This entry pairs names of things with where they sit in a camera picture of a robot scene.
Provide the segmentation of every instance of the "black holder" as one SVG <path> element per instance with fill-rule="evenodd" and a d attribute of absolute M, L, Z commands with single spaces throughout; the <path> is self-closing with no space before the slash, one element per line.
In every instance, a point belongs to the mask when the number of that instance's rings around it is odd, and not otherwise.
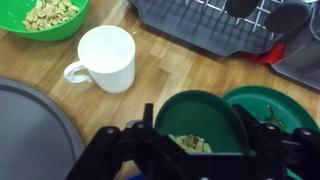
<path fill-rule="evenodd" d="M 152 128 L 153 104 L 146 104 L 141 121 L 120 131 L 101 128 L 68 180 L 111 180 L 125 161 L 133 160 L 150 180 L 255 179 L 284 180 L 289 168 L 304 179 L 317 179 L 320 134 L 298 128 L 293 134 L 257 121 L 241 105 L 233 105 L 248 133 L 255 156 L 240 153 L 189 155 L 167 136 Z"/>

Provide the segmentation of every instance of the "white mug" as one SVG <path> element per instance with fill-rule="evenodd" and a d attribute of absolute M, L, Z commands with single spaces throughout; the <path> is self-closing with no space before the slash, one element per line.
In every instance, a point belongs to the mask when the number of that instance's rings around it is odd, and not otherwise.
<path fill-rule="evenodd" d="M 64 70 L 71 83 L 91 82 L 86 75 L 74 75 L 87 69 L 95 82 L 109 93 L 127 90 L 135 76 L 135 43 L 131 35 L 116 26 L 98 26 L 88 31 L 78 45 L 79 61 Z"/>

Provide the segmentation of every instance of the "dark green plate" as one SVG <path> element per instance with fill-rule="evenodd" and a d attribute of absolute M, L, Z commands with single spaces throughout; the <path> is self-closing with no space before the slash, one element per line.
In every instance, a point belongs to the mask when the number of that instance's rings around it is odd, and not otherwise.
<path fill-rule="evenodd" d="M 244 86 L 222 96 L 231 104 L 240 104 L 257 120 L 264 121 L 270 116 L 268 105 L 271 105 L 286 126 L 286 132 L 292 133 L 295 128 L 310 128 L 319 131 L 319 127 L 310 114 L 295 100 L 280 91 L 263 86 Z M 301 179 L 288 170 L 289 176 Z"/>
<path fill-rule="evenodd" d="M 239 117 L 220 97 L 204 91 L 185 91 L 161 107 L 155 122 L 161 135 L 193 134 L 205 139 L 214 153 L 248 153 L 247 135 Z"/>

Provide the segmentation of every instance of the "wooden countertop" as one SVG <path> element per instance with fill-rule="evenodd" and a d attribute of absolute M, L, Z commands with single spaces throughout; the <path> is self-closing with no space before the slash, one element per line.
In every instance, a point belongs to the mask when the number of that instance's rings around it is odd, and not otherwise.
<path fill-rule="evenodd" d="M 71 84 L 64 69 L 77 60 L 82 35 L 99 25 L 116 25 L 134 33 L 136 77 L 129 90 L 109 94 L 95 83 Z M 126 0 L 91 0 L 88 17 L 71 38 L 37 42 L 0 30 L 0 76 L 41 91 L 69 116 L 85 145 L 103 126 L 124 128 L 142 117 L 145 103 L 154 103 L 154 116 L 174 94 L 190 89 L 216 95 L 245 85 L 263 85 L 298 101 L 320 124 L 320 94 L 264 66 L 238 58 L 222 58 L 142 24 Z M 120 179 L 136 169 L 127 163 Z"/>

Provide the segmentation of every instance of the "dish rack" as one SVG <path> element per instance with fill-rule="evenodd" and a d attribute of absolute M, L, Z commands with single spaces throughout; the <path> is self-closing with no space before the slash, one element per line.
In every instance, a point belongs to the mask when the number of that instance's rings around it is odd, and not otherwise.
<path fill-rule="evenodd" d="M 320 90 L 320 2 L 313 5 L 310 24 L 290 39 L 284 59 L 272 67 L 282 75 Z"/>
<path fill-rule="evenodd" d="M 283 0 L 261 0 L 250 16 L 234 18 L 225 0 L 128 0 L 140 20 L 160 31 L 220 56 L 243 51 L 267 52 L 282 35 L 263 26 L 267 15 Z"/>

